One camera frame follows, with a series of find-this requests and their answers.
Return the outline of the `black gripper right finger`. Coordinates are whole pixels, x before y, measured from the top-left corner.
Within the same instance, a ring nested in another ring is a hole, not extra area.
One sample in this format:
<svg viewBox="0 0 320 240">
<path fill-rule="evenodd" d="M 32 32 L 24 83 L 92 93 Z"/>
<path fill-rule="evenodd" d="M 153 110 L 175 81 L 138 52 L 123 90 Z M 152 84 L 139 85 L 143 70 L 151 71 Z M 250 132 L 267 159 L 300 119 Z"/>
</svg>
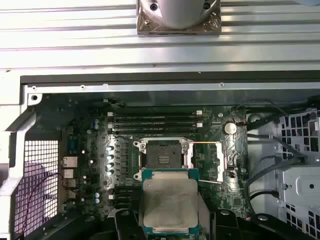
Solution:
<svg viewBox="0 0 320 240">
<path fill-rule="evenodd" d="M 199 223 L 209 240 L 312 239 L 272 215 L 258 213 L 245 220 L 229 209 L 218 208 L 205 192 L 200 192 L 198 199 Z"/>
</svg>

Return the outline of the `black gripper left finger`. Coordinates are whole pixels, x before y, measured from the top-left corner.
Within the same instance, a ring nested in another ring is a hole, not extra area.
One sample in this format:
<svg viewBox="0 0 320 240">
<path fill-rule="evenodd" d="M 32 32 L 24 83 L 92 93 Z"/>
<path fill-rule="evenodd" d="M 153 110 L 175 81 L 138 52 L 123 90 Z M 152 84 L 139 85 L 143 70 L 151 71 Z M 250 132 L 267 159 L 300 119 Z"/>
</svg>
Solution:
<svg viewBox="0 0 320 240">
<path fill-rule="evenodd" d="M 141 201 L 113 201 L 113 209 L 103 222 L 101 230 L 92 235 L 93 240 L 145 240 L 139 225 Z"/>
</svg>

